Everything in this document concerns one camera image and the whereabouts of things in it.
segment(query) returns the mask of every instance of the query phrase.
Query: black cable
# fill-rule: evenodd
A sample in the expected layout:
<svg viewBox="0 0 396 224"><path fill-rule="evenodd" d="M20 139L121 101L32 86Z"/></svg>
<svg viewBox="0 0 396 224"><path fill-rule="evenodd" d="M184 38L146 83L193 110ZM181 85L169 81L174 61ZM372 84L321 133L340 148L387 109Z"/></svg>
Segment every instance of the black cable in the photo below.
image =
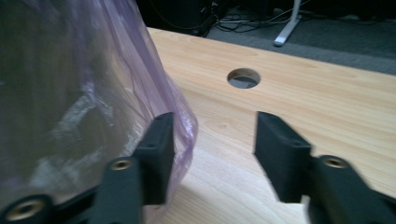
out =
<svg viewBox="0 0 396 224"><path fill-rule="evenodd" d="M306 0L305 2L301 3L301 6L309 3L311 0ZM276 15L270 19L268 19L267 21L263 21L261 19L249 19L249 18L243 18L241 16L241 14L231 14L232 18L228 19L227 17L223 18L221 21L218 21L217 23L215 23L215 27L218 28L219 30L223 31L223 32L235 32L235 33L245 33L245 32L250 32L253 30L257 30L263 27L270 27L270 26L274 26L274 25L278 25L280 23L285 23L288 22L290 20L290 17L288 17L287 19L284 19L282 21L276 21L276 19L282 19L284 18L284 15L290 13L293 10L293 8L286 10L282 13L280 13L279 15ZM229 27L229 26L225 26L223 25L223 23L230 23L230 24L236 24L235 27ZM242 30L242 28L244 27L252 27L250 29L246 29L246 30Z"/></svg>

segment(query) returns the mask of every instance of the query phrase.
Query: black clamp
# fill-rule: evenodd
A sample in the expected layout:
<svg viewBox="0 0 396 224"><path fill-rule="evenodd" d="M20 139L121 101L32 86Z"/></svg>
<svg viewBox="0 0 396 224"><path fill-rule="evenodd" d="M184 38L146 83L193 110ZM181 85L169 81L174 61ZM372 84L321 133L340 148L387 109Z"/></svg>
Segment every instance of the black clamp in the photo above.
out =
<svg viewBox="0 0 396 224"><path fill-rule="evenodd" d="M311 145L281 118L258 113L254 154L281 202L309 196L312 223L396 223L395 199L370 189L347 161L310 153Z"/></svg>
<svg viewBox="0 0 396 224"><path fill-rule="evenodd" d="M152 121L131 157L111 161L101 184L53 205L49 195L33 195L4 209L0 223L141 224L142 206L166 203L174 162L173 113Z"/></svg>

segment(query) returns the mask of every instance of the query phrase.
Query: gray carpet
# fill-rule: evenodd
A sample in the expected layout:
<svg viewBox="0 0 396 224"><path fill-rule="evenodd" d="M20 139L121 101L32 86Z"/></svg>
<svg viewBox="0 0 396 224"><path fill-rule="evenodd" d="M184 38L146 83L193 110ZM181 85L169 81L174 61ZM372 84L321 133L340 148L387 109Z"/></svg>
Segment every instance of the gray carpet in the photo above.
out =
<svg viewBox="0 0 396 224"><path fill-rule="evenodd" d="M245 33L212 27L207 38L396 75L396 21L302 20L287 43L275 47L273 42L284 26L278 24Z"/></svg>

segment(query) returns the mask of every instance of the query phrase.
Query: black object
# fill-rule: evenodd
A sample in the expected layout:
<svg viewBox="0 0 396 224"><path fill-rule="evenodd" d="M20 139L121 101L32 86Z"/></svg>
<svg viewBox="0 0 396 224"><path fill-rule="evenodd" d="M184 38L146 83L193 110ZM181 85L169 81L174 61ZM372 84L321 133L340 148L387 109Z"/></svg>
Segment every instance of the black object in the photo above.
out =
<svg viewBox="0 0 396 224"><path fill-rule="evenodd" d="M281 202L310 197L312 223L396 223L396 200L370 189L334 156L310 156L311 146L279 117L259 112L255 156Z"/></svg>
<svg viewBox="0 0 396 224"><path fill-rule="evenodd" d="M272 16L274 11L274 1L272 0L237 0L238 4L247 7L257 13L263 20L267 16Z"/></svg>
<svg viewBox="0 0 396 224"><path fill-rule="evenodd" d="M137 0L149 27L188 35L206 36L222 17L230 0Z"/></svg>
<svg viewBox="0 0 396 224"><path fill-rule="evenodd" d="M166 203L174 157L173 113L167 113L152 121L132 157L108 164L96 188L59 205L48 195L20 199L1 212L0 223L144 223L142 205Z"/></svg>

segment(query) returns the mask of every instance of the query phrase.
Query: cable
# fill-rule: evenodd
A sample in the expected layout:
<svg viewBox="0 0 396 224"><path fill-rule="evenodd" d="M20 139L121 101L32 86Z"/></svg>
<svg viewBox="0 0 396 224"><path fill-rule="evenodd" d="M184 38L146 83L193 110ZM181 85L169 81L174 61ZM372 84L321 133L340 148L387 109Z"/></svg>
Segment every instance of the cable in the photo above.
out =
<svg viewBox="0 0 396 224"><path fill-rule="evenodd" d="M306 0L305 2L301 3L301 6L307 4L308 2L310 2L311 0ZM249 31L253 31L253 30L257 30L260 29L262 27L269 27L272 25L277 25L277 24L281 24L281 23L285 23L290 21L290 18L283 20L283 21L275 21L276 19L282 17L283 15L289 13L293 11L293 8L286 10L282 13L280 13L279 15L274 16L273 18L271 18L268 21L262 21L262 20L257 20L257 19L252 19L252 20L247 20L244 19L242 20L240 15L238 16L237 20L233 20L233 19L227 19L224 18L220 21L217 21L214 26L216 28L218 28L219 30L223 31L223 32L235 32L235 33L245 33L245 32L249 32ZM229 27L229 26L225 26L223 24L236 24L235 27ZM240 31L241 28L243 27L253 27L247 30L242 30Z"/></svg>

